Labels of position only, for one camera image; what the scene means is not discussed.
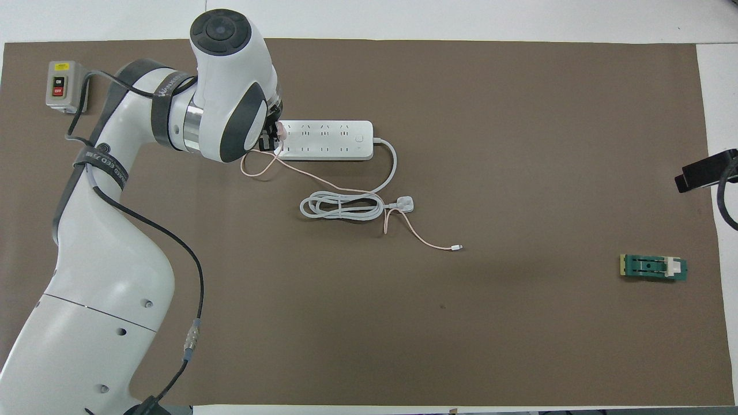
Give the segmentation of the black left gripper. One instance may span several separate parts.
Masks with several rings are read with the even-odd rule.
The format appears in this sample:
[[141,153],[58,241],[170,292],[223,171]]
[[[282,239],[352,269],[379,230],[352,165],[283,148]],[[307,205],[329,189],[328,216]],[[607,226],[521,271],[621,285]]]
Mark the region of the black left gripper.
[[267,111],[265,119],[265,130],[260,135],[260,151],[261,152],[274,152],[279,147],[280,137],[277,131],[270,129],[274,128],[276,123],[280,120],[280,116],[284,110],[284,103],[275,103]]

